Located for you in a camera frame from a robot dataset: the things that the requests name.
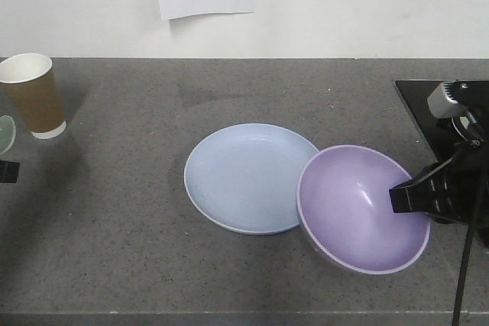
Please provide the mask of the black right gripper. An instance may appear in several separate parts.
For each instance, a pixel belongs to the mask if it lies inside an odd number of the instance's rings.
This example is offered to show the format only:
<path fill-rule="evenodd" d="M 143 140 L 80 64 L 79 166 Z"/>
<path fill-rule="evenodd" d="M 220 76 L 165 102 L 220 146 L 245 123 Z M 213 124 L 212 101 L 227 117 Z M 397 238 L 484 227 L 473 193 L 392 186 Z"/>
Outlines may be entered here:
<path fill-rule="evenodd" d="M 424 212 L 442 224 L 488 226 L 488 144 L 473 140 L 456 146 L 454 156 L 392 189 L 396 213 Z"/>

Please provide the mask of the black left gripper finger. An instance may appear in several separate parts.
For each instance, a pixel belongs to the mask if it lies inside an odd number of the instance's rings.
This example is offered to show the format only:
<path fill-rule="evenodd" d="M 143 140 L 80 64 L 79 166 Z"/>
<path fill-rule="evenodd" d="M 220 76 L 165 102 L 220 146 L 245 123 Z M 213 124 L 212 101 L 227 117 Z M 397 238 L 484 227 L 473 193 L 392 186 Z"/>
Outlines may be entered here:
<path fill-rule="evenodd" d="M 18 181 L 19 169 L 20 163 L 1 160 L 0 183 L 16 183 Z"/>

